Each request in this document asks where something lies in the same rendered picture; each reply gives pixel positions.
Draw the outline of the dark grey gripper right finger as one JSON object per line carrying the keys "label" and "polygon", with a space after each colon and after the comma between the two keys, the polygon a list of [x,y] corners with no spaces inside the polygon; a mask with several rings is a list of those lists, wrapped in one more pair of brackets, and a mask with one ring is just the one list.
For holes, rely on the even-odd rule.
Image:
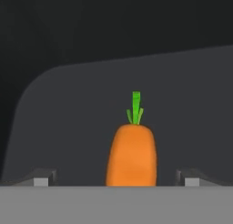
{"label": "dark grey gripper right finger", "polygon": [[176,185],[180,187],[233,187],[233,182],[211,178],[195,168],[180,168],[176,172]]}

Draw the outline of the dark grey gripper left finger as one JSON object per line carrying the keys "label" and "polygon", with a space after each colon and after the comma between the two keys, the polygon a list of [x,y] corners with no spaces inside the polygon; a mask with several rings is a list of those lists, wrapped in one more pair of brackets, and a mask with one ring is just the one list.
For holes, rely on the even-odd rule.
{"label": "dark grey gripper left finger", "polygon": [[36,168],[23,178],[0,182],[0,187],[51,187],[57,185],[57,171],[54,168]]}

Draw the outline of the orange carrot with green top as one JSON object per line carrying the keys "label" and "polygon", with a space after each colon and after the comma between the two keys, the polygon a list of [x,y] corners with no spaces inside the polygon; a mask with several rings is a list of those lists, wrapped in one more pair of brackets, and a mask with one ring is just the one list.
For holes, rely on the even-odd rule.
{"label": "orange carrot with green top", "polygon": [[154,187],[157,184],[157,142],[152,130],[140,124],[144,108],[139,91],[132,92],[128,123],[114,135],[106,166],[108,187]]}

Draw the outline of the dark grey sink basin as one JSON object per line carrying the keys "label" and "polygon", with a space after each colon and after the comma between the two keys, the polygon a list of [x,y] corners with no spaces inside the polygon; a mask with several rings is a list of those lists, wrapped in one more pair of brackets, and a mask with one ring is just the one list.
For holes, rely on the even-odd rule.
{"label": "dark grey sink basin", "polygon": [[157,182],[233,182],[233,0],[0,0],[0,175],[101,186],[134,91]]}

